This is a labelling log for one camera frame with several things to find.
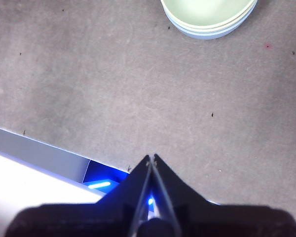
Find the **blue light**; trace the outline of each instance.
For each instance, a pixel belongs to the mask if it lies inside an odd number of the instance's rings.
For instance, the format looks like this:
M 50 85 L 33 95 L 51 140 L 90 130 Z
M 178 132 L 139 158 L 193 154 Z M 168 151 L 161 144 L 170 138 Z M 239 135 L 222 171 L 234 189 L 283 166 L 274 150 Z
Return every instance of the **blue light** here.
M 102 183 L 97 183 L 97 184 L 91 184 L 88 186 L 88 188 L 90 189 L 97 189 L 97 188 L 101 188 L 101 187 L 106 187 L 111 185 L 110 182 L 102 182 Z
M 153 199 L 152 198 L 149 198 L 148 205 L 151 205 L 152 203 L 153 203 Z

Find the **stacked bowls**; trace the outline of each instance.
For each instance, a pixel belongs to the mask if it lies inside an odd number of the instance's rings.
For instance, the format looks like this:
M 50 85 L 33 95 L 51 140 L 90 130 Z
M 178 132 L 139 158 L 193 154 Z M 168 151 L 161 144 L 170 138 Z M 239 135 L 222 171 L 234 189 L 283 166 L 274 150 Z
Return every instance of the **stacked bowls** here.
M 258 0 L 161 0 L 172 24 L 187 36 L 210 40 L 235 30 Z

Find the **gray carpet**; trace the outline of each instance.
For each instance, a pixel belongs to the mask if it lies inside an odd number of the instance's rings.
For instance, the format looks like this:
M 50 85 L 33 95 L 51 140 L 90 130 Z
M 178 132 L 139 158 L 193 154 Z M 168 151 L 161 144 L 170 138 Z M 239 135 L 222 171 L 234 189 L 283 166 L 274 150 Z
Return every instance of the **gray carpet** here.
M 0 0 L 0 127 L 122 170 L 158 153 L 205 198 L 296 218 L 296 0 L 209 41 L 158 0 Z

